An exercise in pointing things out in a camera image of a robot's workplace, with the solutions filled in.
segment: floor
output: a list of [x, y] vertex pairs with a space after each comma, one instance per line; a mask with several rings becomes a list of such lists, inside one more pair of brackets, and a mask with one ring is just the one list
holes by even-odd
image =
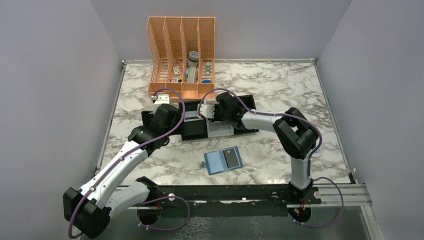
[[[153, 108], [147, 93], [152, 67], [149, 63], [127, 65], [102, 167], [121, 149], [131, 130], [143, 124], [141, 111]], [[252, 94], [258, 111], [285, 112], [290, 107], [298, 108], [323, 136], [321, 155], [312, 158], [312, 177], [350, 182], [312, 63], [216, 63], [215, 81], [216, 87], [238, 95]], [[168, 146], [156, 150], [137, 166], [122, 184], [129, 185], [142, 176], [160, 185], [287, 184], [290, 181], [290, 156], [275, 133], [259, 131], [184, 142], [181, 137], [172, 136], [170, 140]], [[244, 167], [209, 176], [206, 168], [201, 167], [204, 153], [233, 146], [238, 147]]]

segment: blue tablet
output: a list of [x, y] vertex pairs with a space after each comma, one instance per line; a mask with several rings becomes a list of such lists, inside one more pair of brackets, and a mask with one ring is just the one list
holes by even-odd
[[228, 172], [243, 167], [239, 148], [236, 146], [205, 153], [204, 162], [209, 175]]

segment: black metal frame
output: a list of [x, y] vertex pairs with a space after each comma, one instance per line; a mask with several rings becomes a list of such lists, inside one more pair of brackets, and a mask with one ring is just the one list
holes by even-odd
[[[303, 199], [299, 199], [293, 195], [288, 184], [157, 185], [147, 177], [140, 177], [137, 181], [150, 189], [147, 201], [170, 194], [187, 200], [191, 217], [287, 217], [287, 205], [300, 205], [303, 201], [310, 205], [321, 203], [320, 199], [314, 197], [314, 192], [318, 191], [317, 187], [312, 187]], [[158, 203], [136, 205], [142, 206], [157, 207]], [[161, 218], [187, 217], [187, 206], [178, 199], [162, 200], [160, 207]], [[140, 209], [138, 214], [145, 216], [147, 212], [148, 210]]]

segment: small box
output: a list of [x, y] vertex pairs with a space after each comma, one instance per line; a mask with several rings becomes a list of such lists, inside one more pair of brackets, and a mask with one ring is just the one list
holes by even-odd
[[172, 69], [173, 69], [173, 74], [176, 77], [181, 75], [180, 68], [178, 66], [174, 66]]

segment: bottle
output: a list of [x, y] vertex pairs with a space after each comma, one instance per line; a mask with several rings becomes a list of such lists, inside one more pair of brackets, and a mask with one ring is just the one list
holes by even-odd
[[211, 74], [211, 64], [208, 62], [206, 63], [206, 76], [209, 76]]

